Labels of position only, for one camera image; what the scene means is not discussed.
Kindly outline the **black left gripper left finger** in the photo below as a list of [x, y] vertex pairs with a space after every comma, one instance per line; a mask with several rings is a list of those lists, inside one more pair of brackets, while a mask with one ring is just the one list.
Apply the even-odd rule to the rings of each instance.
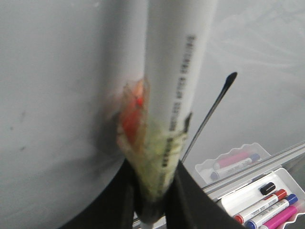
[[104, 191], [62, 229], [131, 229], [141, 193], [136, 174], [128, 160]]

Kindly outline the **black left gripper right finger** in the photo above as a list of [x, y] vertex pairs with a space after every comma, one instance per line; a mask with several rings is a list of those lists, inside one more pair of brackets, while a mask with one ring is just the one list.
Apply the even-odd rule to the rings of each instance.
[[165, 196], [168, 229], [243, 229], [244, 226], [213, 202], [181, 161]]

